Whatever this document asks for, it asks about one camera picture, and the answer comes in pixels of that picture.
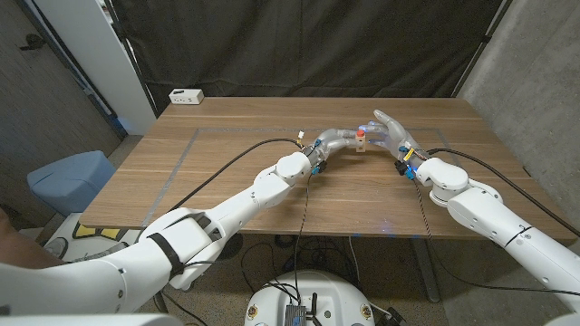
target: white robotic arm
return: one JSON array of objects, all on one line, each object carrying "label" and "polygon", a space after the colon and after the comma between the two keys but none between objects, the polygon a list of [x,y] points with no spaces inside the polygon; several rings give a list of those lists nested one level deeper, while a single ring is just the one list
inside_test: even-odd
[{"label": "white robotic arm", "polygon": [[226,241],[258,212],[279,204],[298,178],[317,171],[337,149],[360,146],[354,135],[327,130],[303,152],[260,172],[246,190],[209,210],[168,212],[137,244],[117,253],[42,270],[0,264],[0,307],[9,315],[134,312],[167,282],[188,289]]},{"label": "white robotic arm", "polygon": [[[376,110],[381,123],[361,126],[384,139],[372,141],[387,148],[399,161],[402,175],[432,187],[431,200],[446,207],[461,225],[504,248],[546,288],[580,292],[580,257],[534,228],[503,205],[501,195],[486,184],[469,179],[462,168],[430,158],[399,122]],[[580,297],[558,293],[573,312],[580,311]]]}]

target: gray wall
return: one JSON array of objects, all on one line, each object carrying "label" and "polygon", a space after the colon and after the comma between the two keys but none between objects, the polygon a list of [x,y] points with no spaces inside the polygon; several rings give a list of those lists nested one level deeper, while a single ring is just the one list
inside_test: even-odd
[{"label": "gray wall", "polygon": [[580,3],[515,0],[462,87],[580,227]]}]

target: yellow label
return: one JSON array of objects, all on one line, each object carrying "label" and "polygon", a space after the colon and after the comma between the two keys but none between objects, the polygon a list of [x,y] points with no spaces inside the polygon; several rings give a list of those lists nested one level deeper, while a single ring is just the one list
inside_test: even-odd
[{"label": "yellow label", "polygon": [[414,151],[415,151],[415,149],[411,149],[409,151],[409,153],[407,153],[407,155],[405,155],[405,158],[403,160],[408,160],[409,158],[411,158],[411,155],[413,154]]}]

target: cable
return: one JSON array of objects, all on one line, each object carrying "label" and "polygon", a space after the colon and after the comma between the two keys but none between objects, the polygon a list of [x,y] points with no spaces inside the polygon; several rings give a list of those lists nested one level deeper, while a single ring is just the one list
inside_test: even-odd
[{"label": "cable", "polygon": [[214,264],[214,263],[219,263],[219,261],[199,261],[199,262],[187,263],[187,264],[183,265],[183,269],[186,269],[190,266],[197,265],[197,264]]},{"label": "cable", "polygon": [[[300,251],[298,252],[298,255],[297,255],[298,260],[301,260],[300,257],[302,256],[303,251],[313,251],[312,257],[311,257],[313,262],[311,264],[306,264],[306,266],[313,266],[314,268],[324,269],[327,272],[330,272],[330,273],[333,273],[336,275],[340,275],[345,279],[350,279],[350,283],[352,283],[357,288],[361,289],[360,283],[358,282],[357,277],[356,277],[356,268],[354,267],[354,263],[351,260],[351,258],[349,257],[349,255],[345,253],[345,250],[341,250],[332,238],[324,237],[324,242],[326,244],[332,244],[333,246],[320,246],[321,244],[320,244],[320,240],[319,240],[318,236],[313,237],[310,241],[306,242],[305,244],[298,245],[298,247],[300,248]],[[310,247],[309,244],[312,244],[312,243],[317,243],[319,246],[318,247]],[[318,260],[315,259],[316,253],[320,253],[321,255],[326,256],[326,252],[329,250],[340,254],[340,256],[343,258],[344,268],[346,269],[346,275],[343,273],[338,273],[337,271],[329,268],[328,266],[321,266],[318,263]]]},{"label": "cable", "polygon": [[482,160],[480,160],[478,158],[474,158],[471,155],[468,155],[468,154],[462,153],[460,151],[454,150],[454,149],[429,149],[427,151],[427,153],[429,153],[429,155],[433,155],[433,154],[435,154],[437,152],[441,152],[441,151],[448,152],[448,153],[455,154],[455,155],[459,155],[459,156],[461,156],[463,158],[468,158],[468,159],[470,159],[470,160],[472,160],[472,161],[480,164],[481,166],[487,168],[489,171],[493,172],[496,176],[498,176],[499,178],[501,178],[502,180],[504,180],[508,185],[512,186],[515,190],[517,190],[518,193],[520,193],[522,196],[524,196],[525,198],[527,198],[527,200],[531,201],[539,209],[543,210],[550,217],[554,218],[557,221],[557,223],[561,224],[563,227],[565,227],[568,230],[570,230],[570,232],[572,232],[576,236],[580,237],[580,231],[576,230],[573,226],[569,225],[561,217],[559,217],[556,214],[554,214],[551,210],[549,210],[547,207],[545,207],[540,202],[538,202],[535,198],[533,198],[532,196],[530,196],[524,189],[518,187],[515,183],[513,183],[506,176],[504,176],[499,171],[497,171],[496,169],[494,169],[493,167],[491,167],[488,163],[486,163],[486,162],[484,162],[484,161],[482,161]]},{"label": "cable", "polygon": [[276,271],[276,267],[274,266],[274,248],[272,247],[271,244],[268,244],[268,243],[258,243],[258,244],[254,244],[254,245],[252,245],[252,246],[250,246],[249,248],[246,249],[246,251],[244,252],[244,254],[242,254],[242,259],[240,260],[240,267],[242,269],[242,275],[244,276],[244,281],[246,281],[246,284],[250,288],[250,291],[252,291],[252,294],[256,293],[256,291],[254,290],[254,287],[252,286],[252,284],[250,283],[250,281],[247,279],[246,269],[244,268],[244,260],[246,259],[247,253],[249,253],[250,250],[256,248],[259,245],[266,245],[266,246],[268,246],[270,248],[270,254],[272,256],[272,270],[274,271],[274,279],[278,282],[278,280],[276,279],[277,271]]},{"label": "cable", "polygon": [[302,218],[302,224],[300,225],[300,232],[298,232],[298,238],[296,239],[296,244],[294,247],[294,282],[296,286],[296,292],[298,294],[298,305],[302,304],[302,297],[300,297],[300,291],[298,290],[298,269],[296,265],[298,264],[298,243],[300,242],[300,235],[302,235],[302,229],[305,226],[306,222],[306,210],[308,209],[308,195],[310,189],[310,178],[313,176],[311,173],[308,177],[308,181],[306,181],[306,202],[304,203],[304,217]]},{"label": "cable", "polygon": [[155,303],[155,308],[157,308],[157,311],[162,312],[160,306],[157,304],[157,300],[155,299],[155,295],[153,295],[153,303]]},{"label": "cable", "polygon": [[390,312],[387,312],[386,310],[384,310],[383,308],[379,307],[378,305],[376,305],[376,304],[374,304],[372,302],[369,302],[369,304],[371,305],[371,307],[373,307],[374,309],[378,310],[379,312],[382,312],[382,313],[386,314],[387,315],[387,318],[389,318],[389,319],[392,318],[392,315],[391,315]]},{"label": "cable", "polygon": [[361,273],[359,273],[359,264],[356,262],[356,254],[354,254],[354,249],[353,249],[353,238],[351,236],[348,237],[348,244],[351,247],[351,252],[353,252],[354,266],[356,266],[356,278],[360,282],[361,281]]},{"label": "cable", "polygon": [[228,168],[230,165],[234,164],[234,162],[236,162],[237,160],[239,160],[240,158],[242,158],[244,155],[246,155],[247,153],[249,153],[252,149],[255,149],[258,146],[267,144],[269,142],[274,142],[274,141],[288,141],[288,142],[291,142],[291,143],[295,144],[298,148],[302,149],[302,146],[300,146],[300,144],[298,144],[298,142],[296,140],[294,140],[294,139],[268,139],[268,140],[260,141],[259,143],[255,144],[254,146],[250,147],[249,149],[244,150],[241,154],[239,154],[238,156],[236,156],[234,159],[230,160],[225,166],[223,166],[220,170],[218,170],[213,176],[209,177],[201,185],[199,185],[192,192],[190,192],[189,195],[183,197],[183,199],[181,199],[175,206],[173,206],[172,208],[170,208],[168,212],[170,212],[170,211],[172,211],[172,210],[174,210],[176,208],[179,208],[186,201],[188,201],[190,198],[192,198],[193,195],[197,194],[197,192],[199,190],[201,190],[203,187],[207,186],[208,183],[210,183],[213,179],[215,179],[217,176],[219,176],[220,173],[224,172],[224,170],[226,168]]},{"label": "cable", "polygon": [[186,314],[188,314],[189,316],[195,318],[197,321],[201,322],[201,324],[203,326],[208,326],[204,321],[201,320],[201,318],[199,318],[198,316],[196,316],[193,312],[188,311],[187,309],[183,308],[178,302],[175,301],[175,299],[171,298],[167,293],[165,293],[163,290],[161,290],[161,293],[163,293],[163,295],[165,295],[165,297],[167,297],[171,302],[173,302],[173,304],[175,304],[178,308],[180,308],[183,312],[185,312]]},{"label": "cable", "polygon": [[518,288],[518,287],[510,287],[510,286],[493,286],[493,285],[479,284],[479,283],[474,283],[474,282],[471,282],[471,281],[466,281],[466,280],[458,277],[454,273],[452,273],[443,264],[443,262],[441,261],[441,259],[439,257],[439,254],[437,253],[437,250],[435,250],[435,245],[433,243],[433,238],[431,236],[431,231],[429,229],[429,224],[427,223],[427,217],[425,216],[425,210],[423,208],[423,200],[421,198],[421,192],[419,191],[419,186],[417,186],[417,182],[415,180],[413,180],[413,184],[415,185],[415,188],[417,189],[417,196],[419,197],[419,204],[420,204],[420,212],[423,214],[423,222],[425,222],[425,228],[427,229],[427,235],[429,236],[429,242],[430,242],[431,248],[433,249],[433,253],[435,254],[435,260],[437,260],[437,263],[439,265],[441,265],[441,267],[443,268],[443,270],[447,274],[449,274],[451,277],[453,277],[454,279],[456,279],[456,280],[458,280],[460,282],[463,282],[465,284],[469,284],[471,286],[476,286],[476,287],[483,288],[483,289],[490,289],[490,290],[510,290],[510,291],[528,291],[528,292],[550,292],[550,293],[560,293],[560,294],[570,294],[570,295],[580,296],[580,293],[578,293],[578,292],[570,292],[570,291],[564,291],[564,290],[531,289],[531,288]]},{"label": "cable", "polygon": [[[286,293],[289,297],[290,297],[290,302],[292,303],[292,300],[296,300],[296,302],[298,302],[298,291],[296,290],[296,288],[288,283],[280,283],[280,281],[278,281],[278,279],[276,278],[276,275],[278,274],[277,270],[276,270],[276,266],[274,265],[274,247],[272,247],[271,244],[268,243],[258,243],[258,244],[254,244],[252,246],[250,246],[249,248],[246,249],[246,251],[244,252],[244,254],[242,255],[242,259],[240,261],[240,265],[242,268],[242,275],[244,276],[244,281],[246,281],[247,286],[250,288],[250,290],[252,291],[252,294],[256,293],[256,291],[254,290],[254,287],[252,286],[252,284],[250,283],[250,281],[248,280],[247,276],[246,276],[246,269],[244,268],[244,260],[246,259],[246,255],[250,252],[250,250],[252,250],[255,247],[258,247],[259,245],[266,245],[270,248],[270,254],[272,257],[272,270],[274,271],[274,280],[276,281],[276,283],[271,283],[271,282],[266,282],[267,285],[263,286],[263,288],[268,287],[268,286],[272,286],[275,287],[276,289]],[[296,296],[294,296],[293,294],[291,294],[285,287],[288,286],[292,289],[295,290],[296,292]]]}]

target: blue stool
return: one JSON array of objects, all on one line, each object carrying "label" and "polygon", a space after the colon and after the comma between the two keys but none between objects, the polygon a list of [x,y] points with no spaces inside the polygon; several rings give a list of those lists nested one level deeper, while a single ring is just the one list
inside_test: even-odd
[{"label": "blue stool", "polygon": [[33,194],[63,216],[81,213],[97,196],[115,168],[100,150],[72,155],[30,172]]}]

